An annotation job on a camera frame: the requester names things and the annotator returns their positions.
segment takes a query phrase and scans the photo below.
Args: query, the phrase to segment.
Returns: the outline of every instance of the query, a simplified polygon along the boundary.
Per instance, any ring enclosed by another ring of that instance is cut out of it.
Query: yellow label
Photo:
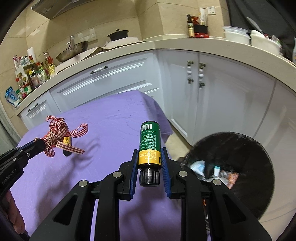
[[[142,150],[139,152],[139,165],[154,163],[161,165],[161,153],[156,150]]]
[[[71,139],[70,137],[64,137],[63,143],[71,145]]]

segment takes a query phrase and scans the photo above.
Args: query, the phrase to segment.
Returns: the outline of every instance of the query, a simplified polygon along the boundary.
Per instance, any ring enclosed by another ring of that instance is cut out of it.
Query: blue gripper pad
[[[133,198],[133,195],[135,194],[136,190],[136,183],[137,183],[137,176],[138,176],[138,156],[139,151],[137,152],[136,159],[133,164],[133,171],[131,175],[131,183],[130,183],[130,197]]]
[[[168,172],[168,165],[166,163],[165,154],[163,152],[163,148],[161,148],[161,168],[163,171],[163,184],[165,185],[165,192],[168,197],[171,197],[171,183],[170,183],[170,175]]]

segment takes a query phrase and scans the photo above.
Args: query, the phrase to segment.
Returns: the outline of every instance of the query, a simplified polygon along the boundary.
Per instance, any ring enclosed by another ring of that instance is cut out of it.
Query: kitchen cabinet
[[[89,101],[129,90],[146,93],[163,108],[158,63],[153,51],[98,64],[68,78],[50,92],[63,113]]]
[[[60,113],[51,94],[46,92],[24,109],[20,117],[29,130],[45,122],[47,116],[59,115]]]
[[[275,79],[235,62],[200,54],[205,84],[198,88],[193,143],[233,131],[253,137],[264,117]]]
[[[273,230],[272,220],[285,217],[280,222],[285,228],[295,213],[296,202],[296,94],[280,81],[254,139],[264,146],[273,164],[273,198],[260,222],[275,240],[280,233]]]
[[[158,58],[166,117],[188,143],[192,144],[197,109],[198,53],[160,50]],[[187,71],[192,71],[190,78],[193,82],[190,84]]]

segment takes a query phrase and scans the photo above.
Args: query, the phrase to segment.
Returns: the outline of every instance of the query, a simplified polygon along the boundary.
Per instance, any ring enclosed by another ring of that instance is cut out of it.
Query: red and white gingham ribbon
[[[47,156],[54,157],[54,150],[52,149],[53,146],[70,152],[75,152],[77,154],[84,153],[84,150],[80,148],[63,143],[63,139],[64,137],[76,138],[85,135],[89,131],[87,124],[81,124],[77,129],[69,131],[64,118],[57,118],[53,115],[49,115],[46,117],[46,121],[48,120],[51,120],[49,123],[49,132],[42,138],[46,144],[44,152]]]

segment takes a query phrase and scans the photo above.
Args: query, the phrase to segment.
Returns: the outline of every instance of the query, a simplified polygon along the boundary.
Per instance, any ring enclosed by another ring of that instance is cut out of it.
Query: floor
[[[176,161],[179,157],[185,157],[191,146],[173,126],[172,129],[174,133],[170,135],[165,145],[172,160]]]

